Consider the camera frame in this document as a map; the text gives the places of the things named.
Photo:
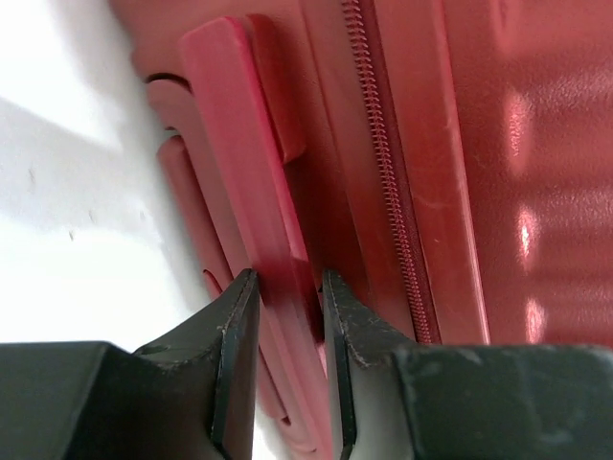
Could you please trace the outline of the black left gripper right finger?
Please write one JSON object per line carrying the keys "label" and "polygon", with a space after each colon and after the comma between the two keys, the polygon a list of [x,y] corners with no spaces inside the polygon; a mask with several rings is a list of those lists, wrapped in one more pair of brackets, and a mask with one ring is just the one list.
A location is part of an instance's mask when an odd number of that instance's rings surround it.
{"label": "black left gripper right finger", "polygon": [[322,282],[337,459],[608,459],[612,354],[595,346],[422,345]]}

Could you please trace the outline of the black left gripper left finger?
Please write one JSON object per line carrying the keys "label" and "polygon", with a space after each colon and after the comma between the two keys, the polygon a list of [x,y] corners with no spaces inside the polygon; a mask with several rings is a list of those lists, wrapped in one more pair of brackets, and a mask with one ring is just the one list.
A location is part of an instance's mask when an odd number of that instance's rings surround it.
{"label": "black left gripper left finger", "polygon": [[246,269],[133,353],[102,341],[1,348],[5,459],[248,459],[260,291]]}

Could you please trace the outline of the red hard-shell suitcase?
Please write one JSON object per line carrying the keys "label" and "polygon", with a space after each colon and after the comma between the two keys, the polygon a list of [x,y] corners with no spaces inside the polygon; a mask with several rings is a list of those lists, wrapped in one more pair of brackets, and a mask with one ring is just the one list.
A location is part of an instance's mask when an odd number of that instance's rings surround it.
{"label": "red hard-shell suitcase", "polygon": [[260,278],[261,406],[337,459],[322,282],[422,345],[612,354],[608,1],[114,1],[203,277]]}

